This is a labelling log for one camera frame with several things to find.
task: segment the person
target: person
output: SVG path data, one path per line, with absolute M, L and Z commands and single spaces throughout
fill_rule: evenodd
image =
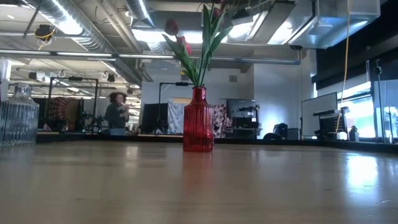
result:
M 126 122 L 129 121 L 129 107 L 125 105 L 127 95 L 124 93 L 111 93 L 111 104 L 107 107 L 105 120 L 108 121 L 110 135 L 124 135 Z

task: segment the red glass vase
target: red glass vase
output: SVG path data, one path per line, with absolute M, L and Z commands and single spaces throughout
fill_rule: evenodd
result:
M 206 101 L 206 88 L 193 87 L 192 101 L 184 107 L 183 150 L 213 151 L 214 109 Z

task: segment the bottle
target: bottle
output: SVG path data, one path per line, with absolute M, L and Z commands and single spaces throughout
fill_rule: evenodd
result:
M 1 102 L 0 144 L 18 146 L 36 142 L 39 104 L 30 97 L 28 84 L 15 85 L 14 95 Z

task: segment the vase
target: vase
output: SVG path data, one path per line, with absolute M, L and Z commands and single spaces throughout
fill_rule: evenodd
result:
M 193 87 L 192 101 L 184 107 L 183 150 L 213 151 L 213 107 L 206 101 L 206 88 Z
M 30 97 L 28 84 L 15 85 L 14 95 L 1 102 L 0 144 L 18 146 L 36 143 L 39 104 Z

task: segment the table surface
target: table surface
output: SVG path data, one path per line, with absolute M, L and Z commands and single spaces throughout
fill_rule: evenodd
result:
M 398 223 L 398 157 L 325 147 L 0 149 L 0 223 Z

